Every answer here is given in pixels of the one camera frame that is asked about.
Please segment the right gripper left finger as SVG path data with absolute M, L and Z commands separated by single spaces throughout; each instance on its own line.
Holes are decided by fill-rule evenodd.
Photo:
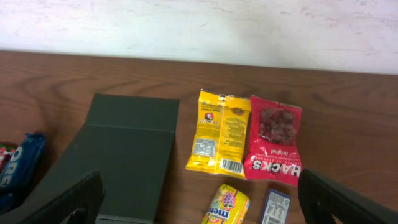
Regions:
M 26 202 L 1 215 L 1 223 L 94 223 L 103 199 L 101 175 L 94 170 L 57 193 Z

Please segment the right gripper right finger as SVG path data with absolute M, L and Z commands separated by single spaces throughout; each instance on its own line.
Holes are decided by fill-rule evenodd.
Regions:
M 384 207 L 321 173 L 304 169 L 298 199 L 307 223 L 397 223 L 397 212 Z

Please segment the red Hacks candy bag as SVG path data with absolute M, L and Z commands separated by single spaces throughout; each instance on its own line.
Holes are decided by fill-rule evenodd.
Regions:
M 298 186 L 303 165 L 296 138 L 303 109 L 257 96 L 251 96 L 250 103 L 250 137 L 244 161 L 247 180 Z

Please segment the blue Oreo cookie pack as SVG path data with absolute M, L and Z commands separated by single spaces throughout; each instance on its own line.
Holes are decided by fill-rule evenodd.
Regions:
M 1 173 L 1 215 L 22 204 L 45 149 L 44 134 L 27 133 Z

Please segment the dark green box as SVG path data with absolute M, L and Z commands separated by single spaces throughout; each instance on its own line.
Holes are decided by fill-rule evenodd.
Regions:
M 178 107 L 176 99 L 96 94 L 78 134 L 26 201 L 97 170 L 105 191 L 101 218 L 155 223 Z

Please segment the yellow Hacks candy bag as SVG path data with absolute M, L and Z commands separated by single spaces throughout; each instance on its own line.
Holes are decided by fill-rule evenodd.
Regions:
M 201 90 L 187 170 L 245 179 L 243 155 L 251 114 L 249 98 Z

